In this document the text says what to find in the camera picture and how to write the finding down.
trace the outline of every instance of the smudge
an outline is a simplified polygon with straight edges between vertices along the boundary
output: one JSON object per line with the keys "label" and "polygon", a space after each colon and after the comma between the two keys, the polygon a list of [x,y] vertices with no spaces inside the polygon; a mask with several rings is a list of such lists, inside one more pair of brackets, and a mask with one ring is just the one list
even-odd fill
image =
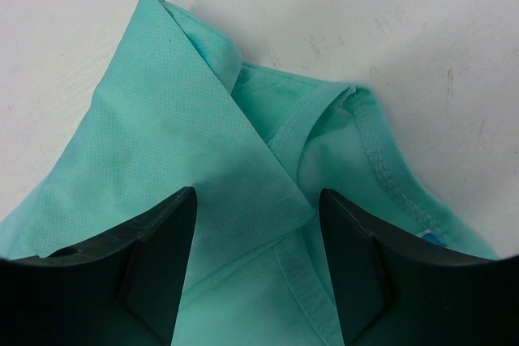
{"label": "smudge", "polygon": [[45,150],[43,150],[43,149],[40,147],[40,152],[43,153],[43,156],[45,157],[45,160],[47,161],[47,164],[50,164],[49,156],[47,156],[47,153],[45,153]]}
{"label": "smudge", "polygon": [[243,46],[239,45],[240,48],[240,54],[245,58],[246,61],[253,62],[255,64],[258,63],[258,60],[256,59],[255,55],[248,50],[245,50]]}
{"label": "smudge", "polygon": [[278,68],[280,65],[279,58],[276,55],[276,52],[274,52],[273,49],[268,50],[268,56],[270,57],[270,61],[272,62],[272,66],[275,68]]}
{"label": "smudge", "polygon": [[398,24],[403,28],[406,28],[409,25],[409,19],[407,18],[404,9],[400,6],[397,6],[395,18],[397,19]]}
{"label": "smudge", "polygon": [[468,66],[465,66],[465,67],[461,68],[461,69],[457,72],[458,76],[461,75],[462,73],[464,73],[464,72],[465,72],[466,70],[468,70],[468,69],[469,69]]}
{"label": "smudge", "polygon": [[454,92],[453,82],[454,82],[453,69],[450,68],[449,70],[447,70],[447,93],[450,96],[452,96],[453,92]]}
{"label": "smudge", "polygon": [[382,26],[382,23],[379,21],[377,17],[375,17],[375,23],[380,28],[380,31],[384,34],[384,38],[388,39],[389,35],[386,32],[386,29]]}
{"label": "smudge", "polygon": [[385,25],[388,27],[389,32],[392,33],[392,27],[391,27],[391,25],[389,24],[387,18],[384,18],[384,23],[385,23]]}
{"label": "smudge", "polygon": [[315,58],[319,58],[321,55],[321,44],[324,42],[324,38],[317,40],[315,36],[308,36],[307,38],[304,38],[303,41],[310,45],[311,51],[314,53]]}
{"label": "smudge", "polygon": [[481,121],[481,125],[479,126],[479,135],[478,135],[478,140],[481,139],[481,135],[483,134],[483,127],[485,127],[485,122],[487,121],[487,119],[484,117],[483,120]]}
{"label": "smudge", "polygon": [[519,53],[519,49],[514,49],[514,50],[512,50],[511,52],[506,53],[506,54],[503,56],[503,59],[507,58],[508,56],[513,56],[513,55],[518,54],[518,53]]}

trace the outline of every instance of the black clamp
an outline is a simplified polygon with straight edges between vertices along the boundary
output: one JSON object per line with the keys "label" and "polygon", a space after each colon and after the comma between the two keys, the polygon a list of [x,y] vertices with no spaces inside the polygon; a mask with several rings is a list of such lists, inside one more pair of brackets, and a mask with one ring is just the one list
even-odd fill
{"label": "black clamp", "polygon": [[320,223],[345,344],[519,344],[519,256],[430,243],[323,190]]}
{"label": "black clamp", "polygon": [[2,344],[170,345],[195,218],[184,188],[47,258],[0,260]]}

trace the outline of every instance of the white table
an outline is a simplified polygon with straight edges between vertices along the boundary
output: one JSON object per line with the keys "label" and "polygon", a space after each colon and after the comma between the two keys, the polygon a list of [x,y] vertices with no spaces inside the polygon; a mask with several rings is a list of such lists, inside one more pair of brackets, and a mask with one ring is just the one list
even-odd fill
{"label": "white table", "polygon": [[[417,176],[519,252],[519,0],[169,0],[265,66],[371,86]],[[137,0],[0,0],[0,218],[51,170]]]}

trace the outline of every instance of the blue tag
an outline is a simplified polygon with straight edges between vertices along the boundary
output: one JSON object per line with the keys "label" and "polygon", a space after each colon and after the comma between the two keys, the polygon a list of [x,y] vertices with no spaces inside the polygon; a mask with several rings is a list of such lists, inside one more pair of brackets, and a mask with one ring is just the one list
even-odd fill
{"label": "blue tag", "polygon": [[423,233],[418,235],[420,238],[425,239],[426,241],[430,243],[434,243],[435,245],[447,247],[442,241],[440,241],[436,235],[431,233],[431,230],[425,230]]}

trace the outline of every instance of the folded cloth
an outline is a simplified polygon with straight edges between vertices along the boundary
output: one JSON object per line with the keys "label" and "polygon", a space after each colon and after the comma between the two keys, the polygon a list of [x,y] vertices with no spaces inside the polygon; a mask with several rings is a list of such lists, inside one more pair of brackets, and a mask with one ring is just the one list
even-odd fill
{"label": "folded cloth", "polygon": [[58,163],[0,224],[0,256],[49,255],[183,186],[199,210],[175,345],[343,344],[316,217],[324,187],[495,257],[416,181],[369,90],[246,63],[164,0],[139,0]]}

